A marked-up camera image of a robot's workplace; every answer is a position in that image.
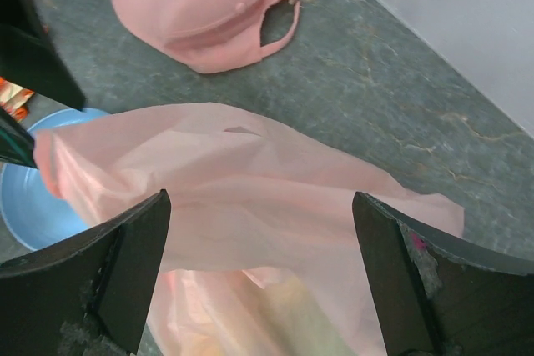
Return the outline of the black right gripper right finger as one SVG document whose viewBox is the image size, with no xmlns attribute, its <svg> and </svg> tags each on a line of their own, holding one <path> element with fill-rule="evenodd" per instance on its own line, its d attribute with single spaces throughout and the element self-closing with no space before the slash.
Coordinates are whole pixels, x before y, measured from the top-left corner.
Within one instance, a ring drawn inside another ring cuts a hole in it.
<svg viewBox="0 0 534 356">
<path fill-rule="evenodd" d="M 365 193 L 355 231 L 389 355 L 531 355 L 533 262 L 483 248 Z"/>
</svg>

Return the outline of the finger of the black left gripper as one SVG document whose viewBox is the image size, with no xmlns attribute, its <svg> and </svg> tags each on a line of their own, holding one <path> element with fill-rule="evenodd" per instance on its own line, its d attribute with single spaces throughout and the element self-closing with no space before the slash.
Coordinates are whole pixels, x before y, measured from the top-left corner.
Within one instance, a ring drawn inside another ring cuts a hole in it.
<svg viewBox="0 0 534 356">
<path fill-rule="evenodd" d="M 34 139 L 32 135 L 1 108 L 0 159 L 2 163 L 36 168 L 33 158 Z"/>
<path fill-rule="evenodd" d="M 1 0 L 1 77 L 67 107 L 85 108 L 86 98 L 33 0 Z"/>
</svg>

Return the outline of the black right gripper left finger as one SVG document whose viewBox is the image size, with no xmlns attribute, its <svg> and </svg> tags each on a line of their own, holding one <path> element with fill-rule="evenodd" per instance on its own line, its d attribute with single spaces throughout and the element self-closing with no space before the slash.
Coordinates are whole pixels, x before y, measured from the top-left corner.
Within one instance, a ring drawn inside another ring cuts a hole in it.
<svg viewBox="0 0 534 356">
<path fill-rule="evenodd" d="M 1 353 L 137 353 L 170 212 L 161 190 L 106 223 L 3 262 Z"/>
</svg>

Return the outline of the pink plastic bag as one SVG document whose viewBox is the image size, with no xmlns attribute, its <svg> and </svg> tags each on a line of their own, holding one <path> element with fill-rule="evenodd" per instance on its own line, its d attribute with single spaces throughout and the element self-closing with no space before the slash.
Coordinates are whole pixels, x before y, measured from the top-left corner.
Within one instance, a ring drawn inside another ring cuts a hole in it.
<svg viewBox="0 0 534 356">
<path fill-rule="evenodd" d="M 448 198 L 219 103 L 141 108 L 35 139 L 48 190 L 90 225 L 168 192 L 148 317 L 165 355 L 382 355 L 355 194 L 457 237 L 464 229 Z"/>
</svg>

